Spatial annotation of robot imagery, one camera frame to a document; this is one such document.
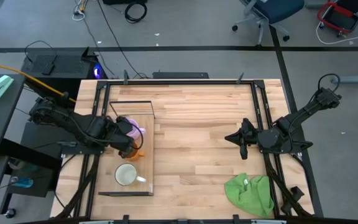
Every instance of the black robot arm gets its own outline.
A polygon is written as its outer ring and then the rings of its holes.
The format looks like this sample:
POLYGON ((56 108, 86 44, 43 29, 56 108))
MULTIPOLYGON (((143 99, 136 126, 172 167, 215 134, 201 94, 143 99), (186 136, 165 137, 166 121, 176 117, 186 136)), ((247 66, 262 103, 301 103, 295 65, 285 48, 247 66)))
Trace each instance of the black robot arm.
POLYGON ((225 139, 240 146, 242 159, 247 159, 247 145, 258 144, 261 152, 282 154, 301 152, 313 145, 308 141, 293 141, 301 123, 320 110, 336 108, 342 97, 330 89, 321 87, 311 101, 296 113, 281 117, 268 130, 256 130, 252 123, 244 118, 238 132, 225 139))
POLYGON ((58 106, 48 98, 38 98, 30 110, 30 121, 35 124, 54 125, 74 134, 76 139, 89 149, 103 151, 106 146, 119 150, 121 157, 135 150, 134 140, 126 136, 132 125, 126 118, 114 122, 110 117, 80 115, 58 106))

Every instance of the coffee mug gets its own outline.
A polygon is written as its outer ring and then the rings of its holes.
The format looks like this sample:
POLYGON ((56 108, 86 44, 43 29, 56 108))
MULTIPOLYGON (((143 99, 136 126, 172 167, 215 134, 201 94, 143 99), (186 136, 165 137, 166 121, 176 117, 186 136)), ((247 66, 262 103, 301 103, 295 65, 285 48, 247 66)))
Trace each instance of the coffee mug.
MULTIPOLYGON (((140 128, 139 125, 137 124, 137 122, 134 119, 129 119, 127 118, 127 120, 133 125, 139 128, 139 130, 141 131, 142 134, 146 133, 146 129, 144 128, 140 128)), ((140 137, 140 132, 139 130, 135 127, 132 127, 132 131, 127 133, 127 136, 133 138, 133 139, 138 139, 140 137)))
POLYGON ((128 186, 133 184, 135 180, 139 182, 146 182, 145 178, 139 177, 137 175, 137 171, 134 165, 121 164, 116 169, 116 181, 118 184, 121 184, 122 186, 128 186))

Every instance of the blue object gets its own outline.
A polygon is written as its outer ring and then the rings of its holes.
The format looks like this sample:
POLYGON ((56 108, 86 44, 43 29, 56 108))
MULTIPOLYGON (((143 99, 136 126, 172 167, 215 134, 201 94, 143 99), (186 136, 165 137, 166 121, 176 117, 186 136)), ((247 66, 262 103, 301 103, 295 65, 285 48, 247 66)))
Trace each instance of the blue object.
POLYGON ((103 69, 102 66, 97 63, 94 67, 93 67, 93 76, 97 79, 101 79, 103 77, 103 69))
POLYGON ((34 181, 28 177, 12 177, 11 183, 15 187, 30 188, 34 184, 34 181))
POLYGON ((269 24, 280 22, 303 9, 304 0, 268 0, 257 1, 255 8, 269 21, 269 24))

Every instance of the gray floor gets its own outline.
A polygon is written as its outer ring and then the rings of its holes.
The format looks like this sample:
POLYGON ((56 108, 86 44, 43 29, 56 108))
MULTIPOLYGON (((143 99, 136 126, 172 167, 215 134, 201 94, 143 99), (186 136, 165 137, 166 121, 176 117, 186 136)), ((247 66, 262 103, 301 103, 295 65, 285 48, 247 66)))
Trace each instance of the gray floor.
MULTIPOLYGON (((138 46, 253 46, 258 28, 249 23, 234 33, 231 26, 242 19, 243 7, 237 0, 150 0, 149 13, 139 24, 128 24, 122 15, 103 5, 108 20, 123 47, 138 46)), ((86 47, 94 43, 83 22, 71 19, 74 1, 5 0, 0 10, 0 48, 23 48, 35 40, 53 47, 86 47)), ((282 22, 290 32, 290 47, 320 47, 315 34, 317 11, 304 9, 282 22)), ((89 1, 86 20, 100 41, 100 47, 116 47, 97 2, 89 1)), ((319 30, 327 42, 337 41, 329 29, 319 30)), ((349 37, 358 36, 358 28, 349 37)), ((263 46, 273 46, 269 30, 263 46)), ((335 46, 357 47, 344 42, 335 46)), ((42 44, 33 47, 45 47, 42 44)), ((134 72, 120 52, 102 52, 112 71, 122 76, 134 72)), ((152 72, 208 72, 211 78, 281 78, 276 53, 256 51, 127 52, 133 66, 152 72)), ((317 88, 325 73, 358 75, 358 52, 284 52, 296 105, 301 108, 317 88)), ((0 64, 21 68, 23 53, 0 53, 0 64)), ((0 69, 0 73, 11 73, 0 69)), ((309 150, 321 205, 325 217, 358 219, 358 85, 342 85, 342 103, 335 110, 316 114, 305 125, 305 137, 314 142, 309 150)), ((37 96, 24 91, 17 105, 28 111, 37 96)), ((28 116, 15 111, 6 137, 20 142, 28 116)), ((0 201, 4 189, 0 190, 0 201)), ((11 207, 18 215, 10 220, 0 215, 0 223, 44 220, 49 216, 53 195, 46 198, 15 196, 11 207)))

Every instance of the green object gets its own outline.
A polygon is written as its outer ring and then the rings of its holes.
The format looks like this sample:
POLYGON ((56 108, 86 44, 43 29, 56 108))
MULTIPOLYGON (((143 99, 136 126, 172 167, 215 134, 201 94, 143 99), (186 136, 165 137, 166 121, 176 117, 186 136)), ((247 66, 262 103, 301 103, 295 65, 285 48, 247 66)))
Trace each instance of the green object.
POLYGON ((267 176, 249 181, 247 174, 240 174, 226 182, 224 190, 229 201, 247 213, 267 218, 273 209, 267 176))

